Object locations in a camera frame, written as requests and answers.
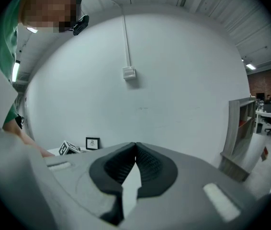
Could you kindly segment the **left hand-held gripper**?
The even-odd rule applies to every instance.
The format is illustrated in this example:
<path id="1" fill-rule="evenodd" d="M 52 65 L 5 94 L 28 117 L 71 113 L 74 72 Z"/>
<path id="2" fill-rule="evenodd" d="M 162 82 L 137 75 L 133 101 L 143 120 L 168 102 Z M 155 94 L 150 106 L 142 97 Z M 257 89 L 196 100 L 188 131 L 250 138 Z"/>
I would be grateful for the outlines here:
<path id="1" fill-rule="evenodd" d="M 77 147 L 74 144 L 64 140 L 58 152 L 60 156 L 63 156 L 67 154 L 81 153 L 81 150 L 80 147 Z"/>

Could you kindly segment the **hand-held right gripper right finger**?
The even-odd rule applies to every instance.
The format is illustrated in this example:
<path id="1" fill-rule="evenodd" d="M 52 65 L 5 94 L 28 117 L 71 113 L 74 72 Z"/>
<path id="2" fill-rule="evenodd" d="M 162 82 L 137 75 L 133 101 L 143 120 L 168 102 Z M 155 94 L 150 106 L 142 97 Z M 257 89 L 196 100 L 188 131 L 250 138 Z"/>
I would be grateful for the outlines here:
<path id="1" fill-rule="evenodd" d="M 248 230 L 266 199 L 197 157 L 136 143 L 141 187 L 126 230 Z"/>

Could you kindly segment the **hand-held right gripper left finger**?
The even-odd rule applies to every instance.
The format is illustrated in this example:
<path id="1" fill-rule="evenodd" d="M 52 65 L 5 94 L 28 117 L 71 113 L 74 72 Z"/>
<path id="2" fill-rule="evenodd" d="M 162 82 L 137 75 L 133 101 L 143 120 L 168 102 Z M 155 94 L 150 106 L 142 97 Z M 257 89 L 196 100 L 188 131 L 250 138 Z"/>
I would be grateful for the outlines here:
<path id="1" fill-rule="evenodd" d="M 135 164 L 135 143 L 47 159 L 60 186 L 91 215 L 112 225 L 124 220 L 123 187 Z"/>

